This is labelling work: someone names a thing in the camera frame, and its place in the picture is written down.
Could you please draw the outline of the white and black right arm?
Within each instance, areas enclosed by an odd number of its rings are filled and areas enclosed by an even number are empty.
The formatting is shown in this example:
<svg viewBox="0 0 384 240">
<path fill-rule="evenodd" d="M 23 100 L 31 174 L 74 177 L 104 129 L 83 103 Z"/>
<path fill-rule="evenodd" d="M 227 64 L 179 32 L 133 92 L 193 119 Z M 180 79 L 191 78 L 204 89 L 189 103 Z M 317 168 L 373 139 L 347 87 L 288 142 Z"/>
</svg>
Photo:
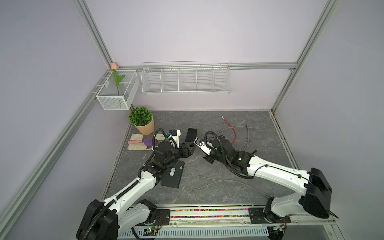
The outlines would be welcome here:
<svg viewBox="0 0 384 240">
<path fill-rule="evenodd" d="M 331 211 L 332 187 L 323 172 L 316 168 L 298 170 L 266 161 L 255 153 L 237 151 L 225 137 L 212 131 L 203 139 L 196 138 L 195 145 L 206 155 L 205 160 L 222 163 L 232 174 L 243 179 L 262 178 L 293 191 L 284 197 L 270 197 L 262 216 L 268 223 L 285 217 L 308 213 L 320 219 L 333 215 Z"/>
</svg>

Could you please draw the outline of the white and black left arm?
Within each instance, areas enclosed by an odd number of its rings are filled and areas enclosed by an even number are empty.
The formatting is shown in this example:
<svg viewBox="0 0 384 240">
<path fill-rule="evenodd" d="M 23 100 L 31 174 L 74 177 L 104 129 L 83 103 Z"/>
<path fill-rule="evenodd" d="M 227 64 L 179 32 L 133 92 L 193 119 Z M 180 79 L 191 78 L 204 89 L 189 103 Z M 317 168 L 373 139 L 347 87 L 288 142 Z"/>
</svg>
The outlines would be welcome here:
<svg viewBox="0 0 384 240">
<path fill-rule="evenodd" d="M 78 240 L 116 240 L 120 233 L 155 220 L 157 206 L 140 197 L 154 188 L 181 158 L 193 155 L 192 142 L 181 143 L 178 148 L 171 142 L 160 142 L 149 159 L 139 168 L 138 176 L 116 194 L 104 201 L 92 201 L 76 233 Z"/>
</svg>

